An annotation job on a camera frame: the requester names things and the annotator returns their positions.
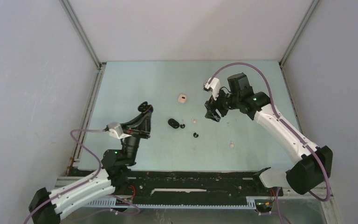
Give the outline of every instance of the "table surface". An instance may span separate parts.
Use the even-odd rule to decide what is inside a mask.
[[[277,61],[244,61],[267,77],[274,102],[285,118],[298,127],[289,94]],[[206,119],[204,103],[211,96],[203,83],[231,61],[108,62],[91,116],[90,129],[103,129],[112,121],[123,123],[138,115],[143,101],[153,105],[151,137],[141,140],[133,170],[250,171],[293,166],[283,147],[264,128],[238,110],[220,122]],[[236,65],[217,78],[228,87],[227,77],[245,73],[255,92],[267,93],[260,75]],[[187,95],[184,104],[180,94]],[[185,124],[173,129],[174,118]],[[101,159],[107,149],[121,149],[120,140],[107,133],[88,133],[85,145]],[[79,169],[97,169],[97,162],[82,150]]]

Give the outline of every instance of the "gray wall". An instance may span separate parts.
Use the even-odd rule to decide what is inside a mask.
[[[304,132],[334,152],[342,218],[358,223],[358,1],[322,1],[285,74]]]
[[[0,1],[0,224],[65,170],[95,71],[59,1]]]

